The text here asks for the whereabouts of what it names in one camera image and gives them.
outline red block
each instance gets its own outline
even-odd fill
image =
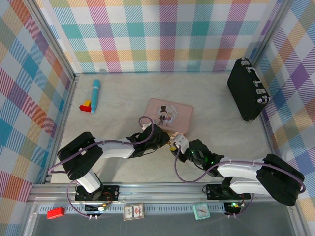
[[[47,212],[47,219],[52,220],[58,217],[61,217],[64,215],[64,209],[61,208],[57,208],[54,210],[50,210],[49,212]]]
[[[91,107],[86,107],[86,106],[81,105],[79,108],[83,112],[91,112]]]

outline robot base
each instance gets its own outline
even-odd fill
[[[101,193],[95,197],[93,194],[88,193],[85,188],[81,185],[78,185],[75,189],[76,194],[74,200],[77,202],[80,201],[99,201],[106,202],[108,201],[108,196],[110,195],[113,199],[112,201],[117,201],[119,196],[119,186],[118,185],[102,185]]]
[[[251,195],[249,193],[236,194],[229,191],[228,196],[223,192],[221,184],[207,184],[206,185],[207,200],[249,200]]]

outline clock face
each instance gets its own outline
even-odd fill
[[[210,217],[209,208],[206,203],[194,205],[194,210],[196,219],[204,219]]]

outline red toy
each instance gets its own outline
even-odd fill
[[[79,108],[83,112],[91,112],[91,101],[85,101]]]
[[[64,209],[61,208],[57,208],[54,210],[50,210],[49,212],[47,212],[47,219],[52,220],[58,217],[61,217],[64,215]]]

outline briefcase handle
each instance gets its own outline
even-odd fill
[[[258,87],[258,84],[261,83],[261,80],[260,80],[260,78],[259,78],[259,76],[258,76],[258,74],[257,74],[256,69],[255,69],[254,67],[246,67],[246,69],[247,69],[248,73],[251,73],[252,70],[255,72],[255,75],[256,75],[256,77],[257,77],[258,79],[257,79],[257,80],[254,80],[254,84],[255,84],[256,87]]]

